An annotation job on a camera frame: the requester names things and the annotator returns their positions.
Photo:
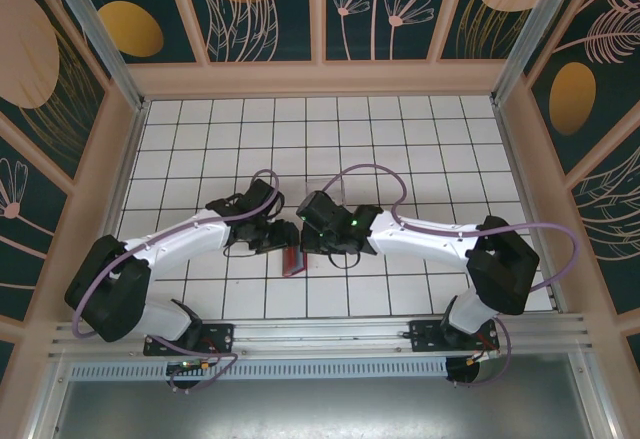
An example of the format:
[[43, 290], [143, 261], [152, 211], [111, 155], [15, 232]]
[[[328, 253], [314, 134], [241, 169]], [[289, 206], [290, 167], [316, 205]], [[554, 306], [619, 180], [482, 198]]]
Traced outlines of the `red leather card holder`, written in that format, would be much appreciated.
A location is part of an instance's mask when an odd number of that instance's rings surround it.
[[292, 277], [307, 269], [307, 256], [299, 246], [287, 247], [282, 251], [282, 276]]

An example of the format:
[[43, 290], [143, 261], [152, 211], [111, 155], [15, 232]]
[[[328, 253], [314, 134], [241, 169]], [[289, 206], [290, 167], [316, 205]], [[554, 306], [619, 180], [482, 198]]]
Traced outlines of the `grey metal sheet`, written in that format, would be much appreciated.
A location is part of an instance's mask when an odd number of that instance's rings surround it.
[[573, 390], [435, 378], [74, 383], [54, 439], [592, 439]]

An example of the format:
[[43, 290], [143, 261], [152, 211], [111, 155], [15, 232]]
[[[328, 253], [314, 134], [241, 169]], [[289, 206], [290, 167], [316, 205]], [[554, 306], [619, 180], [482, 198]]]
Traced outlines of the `aluminium mounting rail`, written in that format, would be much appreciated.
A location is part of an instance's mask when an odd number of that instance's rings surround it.
[[[239, 358], [316, 359], [408, 356], [410, 317], [234, 320], [232, 351]], [[502, 350], [511, 340], [514, 354], [577, 353], [592, 350], [579, 314], [526, 313], [503, 316], [507, 331], [497, 337]], [[145, 336], [132, 333], [107, 343], [95, 336], [77, 339], [68, 323], [56, 326], [48, 357], [67, 360], [128, 360], [143, 357]]]

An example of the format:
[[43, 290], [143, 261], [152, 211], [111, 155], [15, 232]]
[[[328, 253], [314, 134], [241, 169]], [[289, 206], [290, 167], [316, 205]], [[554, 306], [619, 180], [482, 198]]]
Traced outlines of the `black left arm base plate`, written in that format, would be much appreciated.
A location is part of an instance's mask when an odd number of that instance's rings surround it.
[[176, 341], [169, 341], [171, 347], [159, 342], [154, 337], [146, 337], [143, 355], [147, 357], [184, 356], [184, 353], [177, 351], [176, 348], [206, 355], [230, 353], [233, 341], [233, 324], [204, 324], [198, 330], [190, 328]]

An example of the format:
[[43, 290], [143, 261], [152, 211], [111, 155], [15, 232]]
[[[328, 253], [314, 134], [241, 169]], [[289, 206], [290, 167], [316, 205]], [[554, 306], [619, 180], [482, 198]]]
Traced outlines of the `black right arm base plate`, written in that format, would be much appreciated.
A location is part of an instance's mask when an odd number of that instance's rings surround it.
[[413, 352], [450, 352], [464, 351], [472, 353], [500, 348], [494, 320], [485, 322], [478, 332], [467, 334], [447, 325], [441, 320], [414, 320], [409, 322], [408, 331], [403, 337], [411, 343]]

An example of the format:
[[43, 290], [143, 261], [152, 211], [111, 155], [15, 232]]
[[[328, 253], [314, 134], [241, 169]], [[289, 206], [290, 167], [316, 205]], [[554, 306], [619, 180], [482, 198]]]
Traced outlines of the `aluminium frame post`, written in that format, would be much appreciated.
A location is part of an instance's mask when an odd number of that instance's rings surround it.
[[566, 0], [536, 0], [523, 28], [509, 52], [504, 67], [491, 92], [491, 104], [499, 109], [509, 98], [521, 78], [525, 66], [545, 35], [552, 30], [553, 21], [560, 16]]
[[93, 3], [91, 0], [66, 0], [66, 2], [86, 31], [88, 39], [111, 73], [115, 84], [127, 102], [136, 112], [139, 112], [143, 105], [143, 95], [135, 84], [122, 55], [105, 29]]

